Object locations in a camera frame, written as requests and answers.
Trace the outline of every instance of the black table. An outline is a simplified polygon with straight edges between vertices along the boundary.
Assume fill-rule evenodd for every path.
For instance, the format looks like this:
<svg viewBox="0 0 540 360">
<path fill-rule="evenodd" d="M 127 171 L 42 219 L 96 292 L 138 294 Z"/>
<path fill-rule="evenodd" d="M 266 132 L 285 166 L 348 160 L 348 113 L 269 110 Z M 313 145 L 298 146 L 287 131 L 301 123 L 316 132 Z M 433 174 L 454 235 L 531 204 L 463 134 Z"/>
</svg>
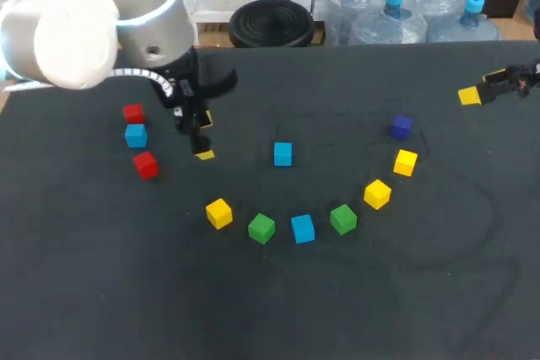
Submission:
<svg viewBox="0 0 540 360">
<path fill-rule="evenodd" d="M 0 357 L 6 360 L 535 358 L 540 93 L 457 90 L 534 43 L 224 51 L 202 162 L 139 79 L 13 94 L 0 115 Z M 122 106 L 142 102 L 162 175 L 139 179 Z M 414 117 L 407 141 L 389 137 Z M 294 167 L 275 169 L 275 141 Z M 419 153 L 412 178 L 392 173 Z M 379 212 L 362 201 L 392 187 Z M 216 231 L 223 197 L 235 221 Z M 360 224 L 328 217 L 348 203 Z M 246 227 L 264 212 L 270 242 Z M 316 242 L 296 245 L 310 213 Z"/>
</svg>

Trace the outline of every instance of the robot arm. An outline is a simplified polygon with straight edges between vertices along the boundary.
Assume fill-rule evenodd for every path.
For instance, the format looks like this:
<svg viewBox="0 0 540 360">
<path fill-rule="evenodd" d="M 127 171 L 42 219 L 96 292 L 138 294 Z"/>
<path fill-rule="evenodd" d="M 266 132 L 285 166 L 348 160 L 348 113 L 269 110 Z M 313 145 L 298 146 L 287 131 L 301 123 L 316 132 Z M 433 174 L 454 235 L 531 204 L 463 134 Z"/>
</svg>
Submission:
<svg viewBox="0 0 540 360">
<path fill-rule="evenodd" d="M 0 70 L 66 89 L 110 76 L 118 43 L 150 72 L 175 64 L 194 41 L 182 0 L 0 0 L 0 36 Z"/>
</svg>

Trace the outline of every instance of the purple cube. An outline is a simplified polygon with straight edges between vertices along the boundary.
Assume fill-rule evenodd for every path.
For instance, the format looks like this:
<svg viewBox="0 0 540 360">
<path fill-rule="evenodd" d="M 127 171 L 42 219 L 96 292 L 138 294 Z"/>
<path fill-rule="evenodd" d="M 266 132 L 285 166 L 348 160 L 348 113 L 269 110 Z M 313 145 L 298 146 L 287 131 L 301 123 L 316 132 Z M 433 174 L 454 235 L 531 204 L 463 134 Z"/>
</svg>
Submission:
<svg viewBox="0 0 540 360">
<path fill-rule="evenodd" d="M 412 117 L 396 116 L 396 119 L 391 126 L 391 135 L 397 139 L 407 139 L 412 126 Z"/>
</svg>

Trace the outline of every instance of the black stool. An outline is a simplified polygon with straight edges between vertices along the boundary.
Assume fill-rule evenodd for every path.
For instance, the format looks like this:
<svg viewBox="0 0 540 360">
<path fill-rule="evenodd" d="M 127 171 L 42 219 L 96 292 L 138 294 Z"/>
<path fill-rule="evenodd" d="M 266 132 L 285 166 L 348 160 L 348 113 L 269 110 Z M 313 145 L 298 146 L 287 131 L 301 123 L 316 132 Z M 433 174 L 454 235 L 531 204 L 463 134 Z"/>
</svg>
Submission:
<svg viewBox="0 0 540 360">
<path fill-rule="evenodd" d="M 315 34 L 313 18 L 289 0 L 257 0 L 242 6 L 229 23 L 230 42 L 238 48 L 308 46 Z"/>
<path fill-rule="evenodd" d="M 309 12 L 291 0 L 248 3 L 230 18 L 230 42 L 238 48 L 308 46 L 315 34 L 314 8 L 315 0 Z"/>
</svg>

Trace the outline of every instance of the cube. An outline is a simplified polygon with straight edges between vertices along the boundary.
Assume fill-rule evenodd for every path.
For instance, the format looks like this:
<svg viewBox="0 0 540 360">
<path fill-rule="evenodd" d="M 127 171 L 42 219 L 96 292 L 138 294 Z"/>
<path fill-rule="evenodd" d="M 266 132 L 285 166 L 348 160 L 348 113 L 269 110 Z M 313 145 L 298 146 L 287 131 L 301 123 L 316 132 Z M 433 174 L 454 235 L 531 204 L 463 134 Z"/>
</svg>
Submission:
<svg viewBox="0 0 540 360">
<path fill-rule="evenodd" d="M 291 218 L 294 240 L 296 244 L 303 244 L 315 240 L 315 228 L 309 214 Z"/>
<path fill-rule="evenodd" d="M 330 212 L 330 223 L 340 235 L 355 229 L 357 222 L 358 217 L 347 204 L 343 204 Z"/>
<path fill-rule="evenodd" d="M 392 189 L 380 180 L 375 180 L 365 188 L 364 201 L 375 210 L 380 209 L 390 201 Z"/>
<path fill-rule="evenodd" d="M 229 225 L 233 222 L 233 212 L 223 198 L 220 198 L 207 206 L 206 215 L 208 216 L 208 221 L 210 221 L 216 229 L 221 229 L 225 225 Z"/>
<path fill-rule="evenodd" d="M 413 118 L 407 116 L 396 116 L 391 126 L 391 135 L 397 139 L 407 139 L 413 126 Z"/>
<path fill-rule="evenodd" d="M 126 142 L 130 148 L 146 148 L 149 135 L 144 124 L 129 124 L 126 128 Z"/>
<path fill-rule="evenodd" d="M 292 166 L 293 165 L 293 144 L 290 142 L 276 142 L 273 145 L 273 164 L 274 166 Z"/>
<path fill-rule="evenodd" d="M 396 164 L 394 165 L 394 172 L 404 176 L 412 176 L 416 159 L 419 155 L 414 152 L 399 150 L 397 154 Z"/>
<path fill-rule="evenodd" d="M 133 162 L 143 180 L 152 179 L 159 174 L 158 162 L 150 152 L 137 155 L 133 158 Z"/>
<path fill-rule="evenodd" d="M 247 226 L 247 233 L 258 243 L 266 244 L 276 233 L 276 223 L 266 215 L 257 214 Z"/>
<path fill-rule="evenodd" d="M 124 117 L 127 124 L 144 124 L 143 105 L 127 105 L 124 107 Z"/>
</svg>

